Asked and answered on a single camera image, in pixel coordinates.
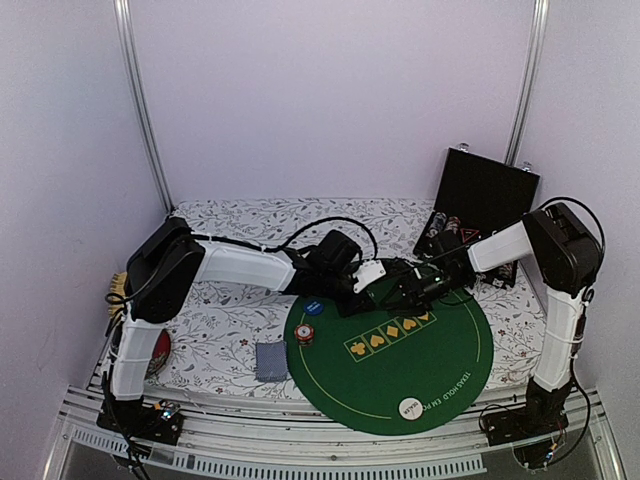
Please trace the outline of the white dealer button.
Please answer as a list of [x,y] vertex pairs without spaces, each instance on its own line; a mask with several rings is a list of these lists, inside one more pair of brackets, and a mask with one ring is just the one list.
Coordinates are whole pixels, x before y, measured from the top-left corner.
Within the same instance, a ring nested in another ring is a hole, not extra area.
[[423,403],[414,397],[407,397],[398,405],[399,415],[407,421],[416,421],[424,414]]

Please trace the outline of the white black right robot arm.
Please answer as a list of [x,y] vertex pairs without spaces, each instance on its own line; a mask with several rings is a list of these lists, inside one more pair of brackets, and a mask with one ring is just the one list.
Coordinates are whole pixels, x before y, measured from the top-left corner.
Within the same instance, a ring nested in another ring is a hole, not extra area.
[[605,237],[572,211],[576,200],[554,197],[487,237],[463,240],[460,230],[429,233],[422,253],[430,271],[388,266],[396,283],[380,300],[385,310],[423,313],[434,301],[470,284],[477,275],[524,257],[534,258],[547,292],[541,356],[529,379],[523,407],[497,407],[479,418],[491,445],[533,438],[566,427],[564,404],[581,386],[575,360],[581,348],[586,308],[605,255]]

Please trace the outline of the blue playing card deck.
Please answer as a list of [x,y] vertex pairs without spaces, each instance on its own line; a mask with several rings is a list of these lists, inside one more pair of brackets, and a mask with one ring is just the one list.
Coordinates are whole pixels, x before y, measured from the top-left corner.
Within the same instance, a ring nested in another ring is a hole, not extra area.
[[288,377],[287,343],[257,343],[255,348],[256,380],[263,383],[283,382]]

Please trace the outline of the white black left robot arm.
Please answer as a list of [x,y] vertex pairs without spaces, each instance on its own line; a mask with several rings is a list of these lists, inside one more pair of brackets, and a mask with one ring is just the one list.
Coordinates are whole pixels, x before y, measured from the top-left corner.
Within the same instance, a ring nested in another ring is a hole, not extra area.
[[98,425],[124,435],[178,433],[173,406],[146,407],[143,384],[165,323],[177,316],[191,286],[223,282],[294,296],[317,296],[350,306],[386,273],[381,260],[366,261],[361,248],[338,230],[299,250],[197,234],[169,217],[113,278],[105,296],[110,339],[102,370],[104,394]]

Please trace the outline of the blue blind button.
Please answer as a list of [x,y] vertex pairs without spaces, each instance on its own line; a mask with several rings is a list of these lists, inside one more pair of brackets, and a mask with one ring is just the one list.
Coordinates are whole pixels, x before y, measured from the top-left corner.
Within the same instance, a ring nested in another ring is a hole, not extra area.
[[312,317],[321,315],[324,310],[325,304],[322,301],[316,299],[309,300],[303,305],[304,314]]

